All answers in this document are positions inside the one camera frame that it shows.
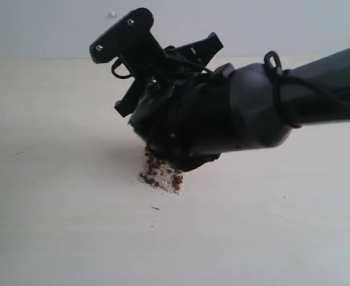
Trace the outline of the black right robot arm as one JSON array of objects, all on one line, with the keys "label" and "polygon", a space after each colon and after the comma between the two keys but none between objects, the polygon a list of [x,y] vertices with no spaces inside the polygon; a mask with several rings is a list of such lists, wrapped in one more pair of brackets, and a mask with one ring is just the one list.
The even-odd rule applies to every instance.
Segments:
[{"label": "black right robot arm", "polygon": [[350,121],[350,48],[294,69],[269,51],[208,70],[222,47],[215,33],[166,48],[147,33],[113,50],[134,79],[115,109],[171,166],[188,172],[223,153],[274,148],[304,125]]}]

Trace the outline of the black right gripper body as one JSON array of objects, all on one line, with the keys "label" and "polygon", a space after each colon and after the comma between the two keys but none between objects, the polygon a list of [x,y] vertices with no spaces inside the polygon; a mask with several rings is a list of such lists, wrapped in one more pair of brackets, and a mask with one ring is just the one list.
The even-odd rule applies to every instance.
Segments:
[{"label": "black right gripper body", "polygon": [[150,64],[129,123],[156,157],[185,172],[232,150],[232,65]]}]

